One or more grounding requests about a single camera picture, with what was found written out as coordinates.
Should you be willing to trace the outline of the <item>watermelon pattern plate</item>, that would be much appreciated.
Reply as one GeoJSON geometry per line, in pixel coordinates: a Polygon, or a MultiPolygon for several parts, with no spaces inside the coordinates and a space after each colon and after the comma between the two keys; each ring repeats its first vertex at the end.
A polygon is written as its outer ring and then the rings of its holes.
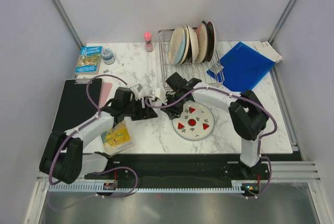
{"type": "Polygon", "coordinates": [[[198,141],[210,135],[214,127],[211,111],[203,104],[188,102],[179,118],[172,120],[175,132],[186,140],[198,141]]]}

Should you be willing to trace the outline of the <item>metal wire dish rack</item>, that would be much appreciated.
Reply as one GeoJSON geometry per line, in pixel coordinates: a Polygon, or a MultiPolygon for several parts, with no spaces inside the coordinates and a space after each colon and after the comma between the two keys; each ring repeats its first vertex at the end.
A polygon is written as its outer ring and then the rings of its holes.
{"type": "Polygon", "coordinates": [[[224,75],[220,68],[219,52],[215,50],[211,62],[205,63],[185,63],[181,65],[172,65],[168,54],[170,50],[170,41],[173,29],[162,29],[158,31],[158,43],[160,53],[160,67],[162,86],[165,90],[171,90],[165,82],[173,73],[179,73],[183,78],[201,79],[203,82],[214,87],[223,87],[224,75]]]}

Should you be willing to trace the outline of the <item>cream and blue leaf plate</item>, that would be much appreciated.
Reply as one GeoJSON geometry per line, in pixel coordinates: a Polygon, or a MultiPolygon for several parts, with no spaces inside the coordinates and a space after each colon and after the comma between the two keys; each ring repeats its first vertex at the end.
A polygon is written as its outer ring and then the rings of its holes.
{"type": "Polygon", "coordinates": [[[169,59],[173,65],[178,64],[184,55],[186,47],[186,32],[183,26],[178,26],[172,34],[170,41],[169,59]]]}

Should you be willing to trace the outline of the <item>cream and green branch plate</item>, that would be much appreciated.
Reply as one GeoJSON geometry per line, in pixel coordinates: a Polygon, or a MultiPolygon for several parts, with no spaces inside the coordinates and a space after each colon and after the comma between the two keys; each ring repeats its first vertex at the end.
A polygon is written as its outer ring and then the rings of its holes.
{"type": "Polygon", "coordinates": [[[183,63],[186,62],[187,56],[188,56],[189,47],[190,47],[190,36],[189,36],[188,27],[186,25],[183,25],[182,28],[184,29],[184,32],[185,32],[186,44],[185,44],[185,49],[184,49],[182,60],[179,62],[179,64],[183,64],[183,63]]]}

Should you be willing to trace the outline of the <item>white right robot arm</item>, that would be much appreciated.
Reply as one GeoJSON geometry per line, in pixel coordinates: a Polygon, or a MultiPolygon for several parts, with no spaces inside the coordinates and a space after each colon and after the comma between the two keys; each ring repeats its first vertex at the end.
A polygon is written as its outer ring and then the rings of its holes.
{"type": "Polygon", "coordinates": [[[186,80],[174,73],[166,83],[170,91],[154,91],[161,102],[161,110],[171,120],[181,117],[187,102],[204,103],[229,113],[235,132],[242,141],[239,173],[251,179],[258,172],[261,139],[272,133],[264,133],[267,121],[274,121],[272,115],[263,107],[255,93],[246,90],[239,95],[212,87],[198,78],[186,80]]]}

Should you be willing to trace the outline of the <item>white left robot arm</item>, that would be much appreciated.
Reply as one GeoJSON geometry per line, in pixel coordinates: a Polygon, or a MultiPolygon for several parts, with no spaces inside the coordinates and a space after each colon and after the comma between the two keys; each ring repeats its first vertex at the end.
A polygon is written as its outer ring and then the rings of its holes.
{"type": "Polygon", "coordinates": [[[129,117],[132,121],[157,118],[144,98],[135,99],[129,88],[117,88],[114,98],[100,108],[94,116],[65,132],[50,134],[42,155],[39,171],[66,184],[73,183],[83,165],[83,149],[102,133],[112,129],[129,117]]]}

